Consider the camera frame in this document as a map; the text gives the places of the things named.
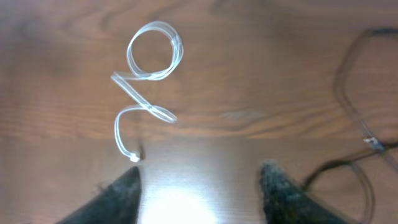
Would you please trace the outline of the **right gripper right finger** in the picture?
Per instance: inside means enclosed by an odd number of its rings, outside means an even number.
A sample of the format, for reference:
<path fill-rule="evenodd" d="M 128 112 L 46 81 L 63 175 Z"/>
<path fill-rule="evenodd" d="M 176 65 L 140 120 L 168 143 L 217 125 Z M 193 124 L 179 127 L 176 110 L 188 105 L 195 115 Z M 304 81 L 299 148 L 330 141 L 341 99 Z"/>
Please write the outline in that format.
<path fill-rule="evenodd" d="M 263 163 L 259 185 L 267 224 L 356 223 L 310 198 L 276 161 Z"/>

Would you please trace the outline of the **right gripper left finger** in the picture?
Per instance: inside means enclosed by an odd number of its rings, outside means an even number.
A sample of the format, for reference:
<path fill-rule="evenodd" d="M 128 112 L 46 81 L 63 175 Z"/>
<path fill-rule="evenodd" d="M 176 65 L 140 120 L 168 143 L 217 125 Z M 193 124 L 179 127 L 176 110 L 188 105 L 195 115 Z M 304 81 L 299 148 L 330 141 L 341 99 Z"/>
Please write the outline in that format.
<path fill-rule="evenodd" d="M 132 167 L 58 224 L 133 224 L 139 216 L 141 193 L 140 170 Z"/>

